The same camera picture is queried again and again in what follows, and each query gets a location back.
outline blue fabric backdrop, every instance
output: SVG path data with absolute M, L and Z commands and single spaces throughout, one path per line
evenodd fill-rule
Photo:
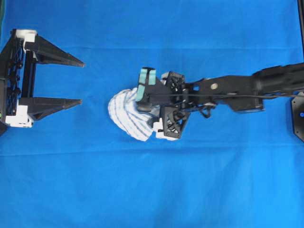
M 8 0 L 1 48 L 13 28 L 86 67 L 38 66 L 35 96 L 83 104 L 0 138 L 1 228 L 303 227 L 289 99 L 193 113 L 177 142 L 136 141 L 107 113 L 143 66 L 194 81 L 301 62 L 296 0 Z

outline black metal plate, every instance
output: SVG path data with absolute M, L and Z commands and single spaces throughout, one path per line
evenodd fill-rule
M 291 101 L 294 133 L 304 141 L 304 97 L 296 97 Z

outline white plastic bracket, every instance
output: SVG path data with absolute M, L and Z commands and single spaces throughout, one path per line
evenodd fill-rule
M 19 101 L 17 101 L 16 115 L 7 115 L 5 123 L 11 127 L 32 127 L 34 121 L 28 115 L 28 106 L 19 105 Z
M 166 139 L 169 141 L 177 140 L 176 138 L 165 136 L 163 132 L 158 131 L 158 130 L 163 130 L 162 118 L 160 118 L 159 122 L 153 123 L 153 130 L 156 132 L 156 138 L 158 138 L 158 139 Z
M 36 35 L 37 35 L 37 31 L 36 30 L 28 30 L 28 29 L 17 29 L 16 30 L 16 37 L 24 40 L 23 41 L 23 50 L 24 50 L 24 52 L 27 51 L 25 49 L 25 43 L 26 42 L 35 43 Z

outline black robotic gripper jaw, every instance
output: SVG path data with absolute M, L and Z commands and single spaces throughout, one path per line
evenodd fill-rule
M 83 62 L 45 40 L 35 30 L 13 29 L 0 54 L 0 135 L 9 126 L 32 127 L 34 121 L 81 103 L 79 99 L 33 97 L 37 64 L 84 67 Z

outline white towel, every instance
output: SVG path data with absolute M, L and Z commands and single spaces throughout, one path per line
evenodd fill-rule
M 130 136 L 146 141 L 153 132 L 147 123 L 151 116 L 136 110 L 136 92 L 137 88 L 134 88 L 116 94 L 109 102 L 109 115 L 114 123 Z

